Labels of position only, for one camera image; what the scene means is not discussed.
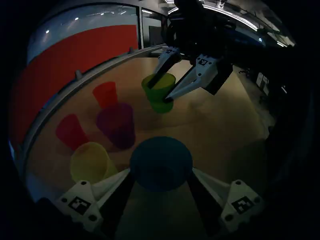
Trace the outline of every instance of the plastic cup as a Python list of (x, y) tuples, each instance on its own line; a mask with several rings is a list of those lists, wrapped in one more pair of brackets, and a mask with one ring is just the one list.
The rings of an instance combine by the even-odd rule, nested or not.
[(75, 114), (70, 114), (61, 120), (56, 128), (56, 136), (72, 150), (89, 142)]
[(129, 104), (117, 103), (103, 109), (98, 114), (96, 124), (117, 148), (127, 149), (134, 145), (133, 109)]
[(153, 88), (148, 88), (147, 84), (152, 79), (154, 74), (146, 77), (141, 86), (145, 91), (152, 109), (157, 113), (166, 113), (173, 108), (173, 101), (169, 103), (164, 103), (163, 98), (168, 94), (168, 92), (173, 88), (176, 78), (169, 73), (166, 73)]
[(115, 82), (100, 84), (92, 91), (92, 93), (102, 109), (118, 103)]
[(192, 156), (187, 147), (174, 138), (150, 138), (132, 153), (130, 172), (149, 191), (173, 190), (191, 174)]
[(95, 142), (81, 145), (71, 157), (70, 173), (75, 182), (91, 184), (118, 173), (103, 146)]

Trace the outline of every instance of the wooden floor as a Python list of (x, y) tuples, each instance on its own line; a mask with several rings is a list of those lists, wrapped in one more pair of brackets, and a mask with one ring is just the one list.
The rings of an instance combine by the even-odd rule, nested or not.
[[(29, 154), (28, 171), (61, 191), (74, 184), (70, 176), (72, 151), (55, 135), (60, 120), (74, 113), (90, 141), (105, 147), (119, 171), (129, 166), (133, 150), (142, 141), (170, 136), (187, 146), (196, 168), (225, 182), (242, 179), (261, 192), (266, 181), (263, 125), (236, 74), (230, 75), (215, 96), (197, 89), (175, 100), (172, 111), (161, 115), (151, 109), (141, 87), (142, 79), (152, 73), (157, 62), (157, 58), (132, 59), (77, 92), (38, 135)], [(178, 81), (190, 67), (182, 61), (169, 72)], [(115, 149), (95, 124), (100, 107), (92, 90), (107, 81), (116, 82), (119, 101), (134, 109), (136, 143), (125, 151)]]

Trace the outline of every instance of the orange cup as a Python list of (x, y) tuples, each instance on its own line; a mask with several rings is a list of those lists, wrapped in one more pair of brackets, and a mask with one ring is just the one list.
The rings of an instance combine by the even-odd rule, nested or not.
[(92, 93), (102, 109), (118, 103), (115, 82), (102, 83), (97, 86)]

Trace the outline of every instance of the ceiling light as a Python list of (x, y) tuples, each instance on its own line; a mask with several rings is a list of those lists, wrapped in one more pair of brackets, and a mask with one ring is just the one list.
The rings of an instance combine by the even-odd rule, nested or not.
[(222, 10), (222, 9), (219, 9), (219, 8), (215, 8), (215, 7), (212, 7), (212, 6), (208, 6), (208, 5), (205, 5), (203, 4), (203, 7), (206, 8), (206, 9), (210, 9), (210, 10), (213, 10), (213, 11), (216, 11), (216, 12), (219, 12), (219, 13), (222, 13), (224, 15), (227, 15), (235, 20), (238, 20), (239, 22), (242, 22), (244, 25), (247, 25), (249, 28), (257, 31), (258, 30), (258, 27), (256, 25), (254, 25), (253, 23), (249, 22), (248, 20), (242, 18), (242, 17), (239, 17), (238, 15), (235, 15), (231, 12), (227, 12), (225, 10)]
[(168, 14), (170, 14), (170, 13), (173, 13), (173, 12), (175, 12), (176, 10), (179, 10), (177, 7), (175, 7), (175, 8), (173, 8), (173, 9), (171, 9), (169, 12), (168, 12)]
[(142, 10), (142, 12), (145, 12), (145, 13), (149, 13), (149, 14), (152, 14), (152, 12), (150, 12), (150, 11), (147, 11), (147, 10)]
[(287, 91), (284, 89), (284, 87), (281, 87), (285, 94), (287, 94)]
[(287, 45), (285, 45), (285, 44), (283, 44), (282, 42), (279, 42), (279, 41), (277, 41), (277, 44), (278, 44), (279, 46), (282, 46), (282, 47), (287, 47)]

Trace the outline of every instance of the purple cup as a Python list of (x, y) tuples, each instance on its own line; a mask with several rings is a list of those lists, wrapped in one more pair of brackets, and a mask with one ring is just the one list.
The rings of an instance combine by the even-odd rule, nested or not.
[(97, 127), (119, 149), (134, 145), (133, 109), (129, 104), (117, 103), (103, 109), (97, 117)]

